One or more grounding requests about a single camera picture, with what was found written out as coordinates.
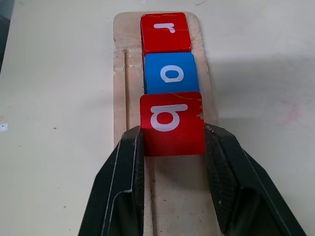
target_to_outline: paint chip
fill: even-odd
[[[0,132],[4,132],[8,130],[8,124],[0,124]]]

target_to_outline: red block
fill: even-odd
[[[140,123],[146,156],[205,152],[202,98],[199,92],[143,95],[140,98]]]
[[[141,33],[144,55],[191,51],[186,16],[182,12],[143,15]]]

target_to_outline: wooden board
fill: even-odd
[[[140,125],[139,100],[144,94],[140,18],[147,12],[120,13],[114,20],[114,144]],[[202,46],[198,18],[185,12],[192,42],[203,116],[217,124],[212,82]],[[217,236],[203,155],[145,159],[145,236]]]

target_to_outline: white table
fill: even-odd
[[[315,232],[315,2],[16,0],[0,76],[0,235],[76,236],[113,149],[113,20],[191,11],[221,126]]]

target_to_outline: blue block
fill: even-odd
[[[145,57],[147,94],[199,91],[192,53],[154,53]]]

